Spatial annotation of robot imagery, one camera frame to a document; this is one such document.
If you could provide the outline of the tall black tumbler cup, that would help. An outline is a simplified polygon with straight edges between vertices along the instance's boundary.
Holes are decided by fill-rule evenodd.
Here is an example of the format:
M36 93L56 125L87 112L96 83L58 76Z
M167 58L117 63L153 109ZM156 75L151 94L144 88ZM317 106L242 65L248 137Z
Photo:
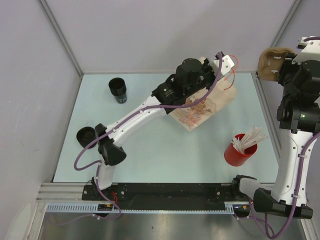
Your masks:
M112 78L108 86L117 103L124 104L127 101L127 87L124 79L120 77Z

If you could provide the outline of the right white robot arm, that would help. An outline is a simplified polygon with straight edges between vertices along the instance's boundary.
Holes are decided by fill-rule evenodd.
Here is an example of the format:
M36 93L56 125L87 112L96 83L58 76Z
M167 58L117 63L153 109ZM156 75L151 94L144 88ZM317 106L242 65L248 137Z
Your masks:
M231 196L253 200L256 212L286 218L311 219L307 206L306 179L309 159L320 136L320 62L307 59L300 63L289 54L281 66L277 82L283 87L277 109L281 152L274 185L268 189L254 177L237 175Z

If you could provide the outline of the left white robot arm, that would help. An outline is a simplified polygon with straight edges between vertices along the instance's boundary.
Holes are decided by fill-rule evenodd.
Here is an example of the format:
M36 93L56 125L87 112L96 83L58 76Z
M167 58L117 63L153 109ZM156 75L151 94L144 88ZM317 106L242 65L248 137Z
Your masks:
M134 111L114 125L95 128L101 163L98 166L93 194L100 200L110 196L116 165L125 160L125 140L136 130L158 117L177 108L186 107L186 99L204 88L213 90L222 77L223 59L200 62L195 58L185 59L174 74L161 83Z

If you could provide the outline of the brown pulp cup carrier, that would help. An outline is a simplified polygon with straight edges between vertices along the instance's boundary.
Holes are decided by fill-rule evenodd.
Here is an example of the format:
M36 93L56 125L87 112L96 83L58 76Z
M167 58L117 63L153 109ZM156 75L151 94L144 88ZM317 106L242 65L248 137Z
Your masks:
M295 54L295 51L287 47L270 47L264 50L257 65L259 77L265 81L276 82L287 54Z

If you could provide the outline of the paper takeout bag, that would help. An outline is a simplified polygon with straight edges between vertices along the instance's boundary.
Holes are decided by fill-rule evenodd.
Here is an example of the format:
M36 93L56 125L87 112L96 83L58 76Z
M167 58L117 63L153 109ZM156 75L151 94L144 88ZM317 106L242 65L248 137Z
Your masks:
M228 59L235 63L231 73L227 73L220 79L213 91L204 100L188 108L175 109L170 113L170 116L189 132L225 108L236 98L237 89L234 83L238 59L234 55L231 55Z

